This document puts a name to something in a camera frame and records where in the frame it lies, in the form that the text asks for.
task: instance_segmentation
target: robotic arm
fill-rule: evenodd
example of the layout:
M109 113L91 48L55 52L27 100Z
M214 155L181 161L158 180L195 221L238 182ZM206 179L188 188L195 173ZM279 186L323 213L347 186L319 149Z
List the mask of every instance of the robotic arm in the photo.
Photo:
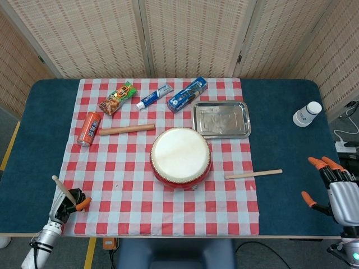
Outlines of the robotic arm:
M70 199L64 192L61 192L56 198L49 213L49 222L30 242L31 249L21 265L22 269L43 268L57 238L61 235L62 225L68 221L71 213L81 211L91 202L91 198L86 198L80 189L70 189L69 192L72 196Z
M304 201L343 226L342 241L327 251L351 268L359 268L359 182L352 181L348 171L327 157L309 157L308 161L319 171L330 202L329 207L318 205L307 192L302 192Z

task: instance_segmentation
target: silver tray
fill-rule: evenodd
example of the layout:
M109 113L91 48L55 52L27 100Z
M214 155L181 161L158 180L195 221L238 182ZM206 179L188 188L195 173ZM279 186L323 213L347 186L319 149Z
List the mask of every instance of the silver tray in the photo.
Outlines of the silver tray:
M204 138L246 138L251 134L248 107L240 101L197 101L193 129Z

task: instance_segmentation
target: wooden stick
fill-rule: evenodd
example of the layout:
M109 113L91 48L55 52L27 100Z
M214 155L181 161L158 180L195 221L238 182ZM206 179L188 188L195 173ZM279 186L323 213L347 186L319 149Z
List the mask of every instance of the wooden stick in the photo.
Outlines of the wooden stick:
M134 125L134 126L126 126L119 128L107 128L101 129L99 131L101 136L112 135L114 133L130 133L130 132L138 132L138 131L147 131L154 130L156 127L154 124L143 124L143 125Z
M240 174L240 175L226 175L225 179L232 179L232 178L250 178L256 177L258 175L274 175L274 174L281 174L283 172L282 169L278 170L268 170L268 171L261 171L261 172L254 172L254 173L247 173L247 174Z
M66 197L73 203L74 206L76 206L76 200L72 196L72 194L68 191L68 189L65 187L64 184L60 180L58 180L58 177L53 175L52 179L55 181L58 188L66 195Z

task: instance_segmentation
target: toothpaste box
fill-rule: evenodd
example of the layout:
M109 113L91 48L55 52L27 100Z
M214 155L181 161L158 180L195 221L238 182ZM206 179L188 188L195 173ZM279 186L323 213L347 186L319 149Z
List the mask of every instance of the toothpaste box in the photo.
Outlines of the toothpaste box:
M188 105L194 98L199 96L204 90L208 88L207 81L203 77L196 78L186 88L177 93L174 97L168 100L167 107L170 111L176 113Z

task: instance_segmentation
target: black chair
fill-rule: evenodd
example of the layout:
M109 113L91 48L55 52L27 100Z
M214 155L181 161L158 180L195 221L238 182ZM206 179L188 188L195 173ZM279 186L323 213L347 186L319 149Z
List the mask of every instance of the black chair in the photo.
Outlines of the black chair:
M117 269L236 269L232 239L123 238Z

